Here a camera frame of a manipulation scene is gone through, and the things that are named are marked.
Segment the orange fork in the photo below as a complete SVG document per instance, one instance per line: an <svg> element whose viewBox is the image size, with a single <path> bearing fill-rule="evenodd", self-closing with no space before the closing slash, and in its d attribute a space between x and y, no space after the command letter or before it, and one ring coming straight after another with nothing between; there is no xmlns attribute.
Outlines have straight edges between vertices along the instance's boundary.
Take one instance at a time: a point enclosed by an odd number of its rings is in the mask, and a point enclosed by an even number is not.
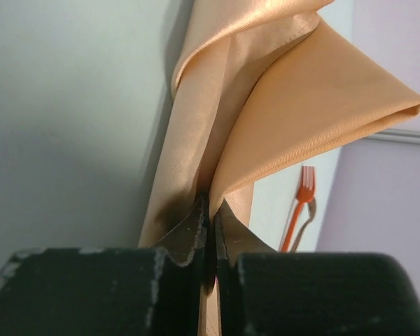
<svg viewBox="0 0 420 336"><path fill-rule="evenodd" d="M295 230L295 226L298 222L300 212L302 211L303 206L306 203L309 203L313 200L314 194L316 191L316 171L314 166L302 166L300 186L297 191L296 201L297 205L294 209L293 215L291 217L290 223L288 225L288 230L281 247L281 252L288 252L291 239Z"/></svg>

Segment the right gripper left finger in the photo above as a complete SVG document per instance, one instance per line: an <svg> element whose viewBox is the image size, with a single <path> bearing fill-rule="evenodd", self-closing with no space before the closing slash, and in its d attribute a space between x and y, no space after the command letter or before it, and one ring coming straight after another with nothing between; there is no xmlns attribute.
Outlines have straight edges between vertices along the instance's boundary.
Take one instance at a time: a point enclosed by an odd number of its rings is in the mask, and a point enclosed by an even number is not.
<svg viewBox="0 0 420 336"><path fill-rule="evenodd" d="M33 248L0 270L0 335L204 335L208 199L149 248Z"/></svg>

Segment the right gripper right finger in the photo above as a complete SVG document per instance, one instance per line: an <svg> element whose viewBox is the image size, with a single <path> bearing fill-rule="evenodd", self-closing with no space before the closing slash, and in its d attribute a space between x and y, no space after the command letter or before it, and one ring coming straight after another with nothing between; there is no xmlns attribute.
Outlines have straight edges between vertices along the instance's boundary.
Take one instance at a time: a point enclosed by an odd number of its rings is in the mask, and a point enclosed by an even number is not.
<svg viewBox="0 0 420 336"><path fill-rule="evenodd" d="M380 253L280 253L223 203L215 218L223 335L420 335L420 301Z"/></svg>

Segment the right aluminium frame post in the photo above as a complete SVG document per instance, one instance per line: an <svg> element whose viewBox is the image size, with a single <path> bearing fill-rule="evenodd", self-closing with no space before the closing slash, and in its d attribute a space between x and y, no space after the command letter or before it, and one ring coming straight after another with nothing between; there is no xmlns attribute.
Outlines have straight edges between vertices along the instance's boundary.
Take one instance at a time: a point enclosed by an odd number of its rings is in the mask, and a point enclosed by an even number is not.
<svg viewBox="0 0 420 336"><path fill-rule="evenodd" d="M401 129L386 129L384 131L367 136L366 139L420 146L420 132Z"/></svg>

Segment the peach cloth napkin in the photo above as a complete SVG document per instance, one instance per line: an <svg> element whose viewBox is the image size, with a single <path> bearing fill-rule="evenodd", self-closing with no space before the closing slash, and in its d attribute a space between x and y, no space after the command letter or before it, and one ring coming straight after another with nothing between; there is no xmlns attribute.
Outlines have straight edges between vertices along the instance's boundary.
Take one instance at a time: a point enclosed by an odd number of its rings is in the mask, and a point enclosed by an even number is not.
<svg viewBox="0 0 420 336"><path fill-rule="evenodd" d="M140 242L199 191L242 221L253 183L420 114L420 94L319 16L324 1L196 1Z"/></svg>

